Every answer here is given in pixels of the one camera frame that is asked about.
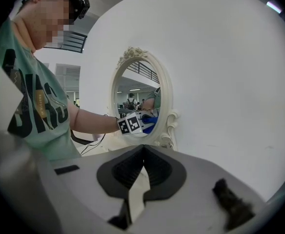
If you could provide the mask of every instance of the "white ornate mirror frame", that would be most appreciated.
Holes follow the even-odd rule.
[[[172,109],[173,91],[171,79],[163,65],[150,52],[143,51],[140,48],[128,47],[123,56],[120,57],[116,71],[114,72],[110,83],[111,94],[109,100],[109,113],[111,116],[119,117],[117,105],[115,104],[118,81],[128,66],[139,60],[144,60],[150,63],[158,75],[161,87],[161,110],[158,122],[150,134],[143,137],[135,135],[121,137],[124,138],[127,143],[132,145],[150,144],[172,148],[177,151],[174,129],[177,126],[176,119],[179,117],[179,113]]]

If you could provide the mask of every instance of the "mirror glass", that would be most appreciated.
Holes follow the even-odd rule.
[[[135,122],[128,121],[129,127],[134,124],[131,134],[143,137],[151,133],[161,108],[160,82],[154,67],[144,60],[131,63],[118,80],[116,91],[118,117],[133,117],[135,113],[141,127],[135,131]]]

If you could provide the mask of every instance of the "black metal railing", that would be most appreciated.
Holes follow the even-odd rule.
[[[134,72],[136,72],[136,73],[160,84],[157,73],[152,71],[146,65],[142,64],[140,61],[132,63],[131,65],[128,66],[127,69],[134,71]]]
[[[86,35],[77,32],[64,31],[63,35],[53,38],[55,42],[48,43],[45,48],[63,49],[82,53],[86,38]]]

